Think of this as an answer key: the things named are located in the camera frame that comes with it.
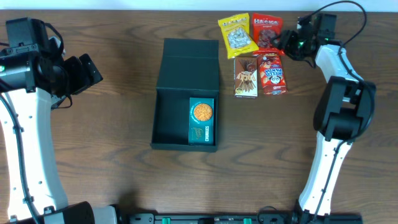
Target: red candy box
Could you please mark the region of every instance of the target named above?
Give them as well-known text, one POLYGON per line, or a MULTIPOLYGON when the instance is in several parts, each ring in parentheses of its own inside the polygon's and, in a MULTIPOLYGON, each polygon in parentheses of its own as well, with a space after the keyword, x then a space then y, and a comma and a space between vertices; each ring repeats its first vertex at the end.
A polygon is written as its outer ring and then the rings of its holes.
POLYGON ((264 94, 279 95, 287 93, 284 70, 277 53, 259 55, 257 57, 257 66, 264 94))

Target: green connector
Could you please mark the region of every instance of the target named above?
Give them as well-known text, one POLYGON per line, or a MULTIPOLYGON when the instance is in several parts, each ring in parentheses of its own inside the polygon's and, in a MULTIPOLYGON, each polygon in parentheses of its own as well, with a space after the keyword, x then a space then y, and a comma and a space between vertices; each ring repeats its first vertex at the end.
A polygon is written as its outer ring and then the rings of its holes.
POLYGON ((163 218, 162 224, 170 224, 172 222, 171 218, 163 218))
POLYGON ((244 218, 243 224, 251 224, 251 218, 244 218))

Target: dark green box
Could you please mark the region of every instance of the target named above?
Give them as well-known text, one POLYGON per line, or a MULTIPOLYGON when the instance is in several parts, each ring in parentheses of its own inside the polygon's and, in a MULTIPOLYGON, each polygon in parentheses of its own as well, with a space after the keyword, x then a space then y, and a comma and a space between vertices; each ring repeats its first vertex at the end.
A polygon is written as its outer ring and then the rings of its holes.
POLYGON ((217 150, 219 70, 217 40, 164 40, 150 144, 153 149, 217 150), (211 145, 189 144, 190 98, 214 99, 211 145))

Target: snack box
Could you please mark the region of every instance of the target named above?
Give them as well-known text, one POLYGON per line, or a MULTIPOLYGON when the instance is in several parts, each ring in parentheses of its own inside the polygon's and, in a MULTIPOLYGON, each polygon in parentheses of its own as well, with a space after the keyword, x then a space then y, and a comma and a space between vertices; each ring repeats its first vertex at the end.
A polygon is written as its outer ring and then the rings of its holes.
POLYGON ((234 96, 257 98, 257 62, 252 57, 236 57, 234 60, 234 96))
POLYGON ((282 62, 277 53, 260 54, 257 57, 261 85, 266 95, 287 93, 287 85, 282 62))

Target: teal snack box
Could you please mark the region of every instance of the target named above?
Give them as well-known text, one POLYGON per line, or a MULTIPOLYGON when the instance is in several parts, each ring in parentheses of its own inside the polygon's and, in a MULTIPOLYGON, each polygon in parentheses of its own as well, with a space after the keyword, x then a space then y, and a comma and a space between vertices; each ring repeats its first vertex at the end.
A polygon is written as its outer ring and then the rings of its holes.
POLYGON ((214 99, 191 97, 189 104, 189 145, 212 145, 214 99))

